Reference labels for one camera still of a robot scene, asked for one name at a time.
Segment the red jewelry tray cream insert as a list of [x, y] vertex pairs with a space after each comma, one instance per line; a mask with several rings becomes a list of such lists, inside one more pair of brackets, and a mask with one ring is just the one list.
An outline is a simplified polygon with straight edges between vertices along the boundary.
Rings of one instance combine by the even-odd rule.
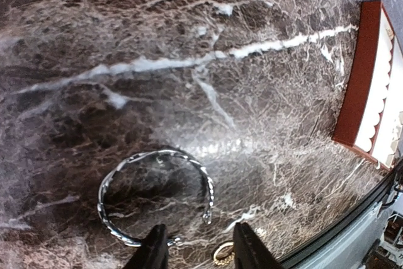
[[334, 142], [392, 169], [402, 142], [402, 47], [380, 0], [361, 4], [355, 56]]

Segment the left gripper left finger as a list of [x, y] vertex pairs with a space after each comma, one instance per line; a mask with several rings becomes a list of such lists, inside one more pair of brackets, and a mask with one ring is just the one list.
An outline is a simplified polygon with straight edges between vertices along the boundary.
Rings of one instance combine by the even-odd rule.
[[164, 224], [152, 228], [123, 269], [167, 269], [167, 228]]

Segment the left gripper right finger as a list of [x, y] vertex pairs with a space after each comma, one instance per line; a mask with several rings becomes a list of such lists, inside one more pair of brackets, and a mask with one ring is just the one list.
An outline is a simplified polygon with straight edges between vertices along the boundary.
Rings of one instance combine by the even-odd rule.
[[283, 269], [248, 223], [235, 225], [233, 242], [236, 269]]

